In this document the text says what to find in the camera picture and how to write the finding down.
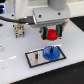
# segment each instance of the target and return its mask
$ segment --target black cable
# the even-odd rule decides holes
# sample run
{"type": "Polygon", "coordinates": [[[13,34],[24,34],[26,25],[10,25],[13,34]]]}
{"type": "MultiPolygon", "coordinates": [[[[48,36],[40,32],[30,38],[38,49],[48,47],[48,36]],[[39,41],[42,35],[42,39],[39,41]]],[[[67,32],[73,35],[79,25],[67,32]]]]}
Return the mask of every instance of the black cable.
{"type": "Polygon", "coordinates": [[[5,18],[3,16],[0,16],[0,19],[4,20],[4,21],[7,21],[7,22],[13,22],[13,23],[21,23],[21,24],[28,23],[29,25],[34,24],[33,16],[30,16],[30,17],[27,17],[27,18],[18,19],[18,20],[9,19],[9,18],[5,18]]]}

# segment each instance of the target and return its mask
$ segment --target white surface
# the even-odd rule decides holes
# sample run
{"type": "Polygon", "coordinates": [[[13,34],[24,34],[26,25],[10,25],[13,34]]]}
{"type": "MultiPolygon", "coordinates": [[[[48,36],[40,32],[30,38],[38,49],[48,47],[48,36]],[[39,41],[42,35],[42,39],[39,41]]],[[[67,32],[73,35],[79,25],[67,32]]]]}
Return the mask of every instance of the white surface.
{"type": "Polygon", "coordinates": [[[43,41],[39,28],[25,25],[25,37],[15,38],[12,23],[3,23],[0,27],[0,84],[8,84],[45,73],[57,68],[84,61],[84,32],[71,21],[65,27],[63,38],[54,42],[43,41]],[[62,51],[67,59],[49,63],[36,68],[29,68],[25,53],[50,45],[62,44],[62,51]]]}

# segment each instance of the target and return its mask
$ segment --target blue object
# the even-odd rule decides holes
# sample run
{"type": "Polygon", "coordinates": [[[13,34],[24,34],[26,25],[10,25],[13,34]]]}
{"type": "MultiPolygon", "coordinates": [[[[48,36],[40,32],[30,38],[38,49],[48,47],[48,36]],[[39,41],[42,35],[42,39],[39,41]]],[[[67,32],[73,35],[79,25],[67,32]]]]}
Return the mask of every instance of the blue object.
{"type": "Polygon", "coordinates": [[[53,47],[53,52],[51,53],[52,46],[45,47],[43,50],[43,56],[45,59],[50,61],[58,60],[60,57],[60,50],[57,47],[53,47]]]}

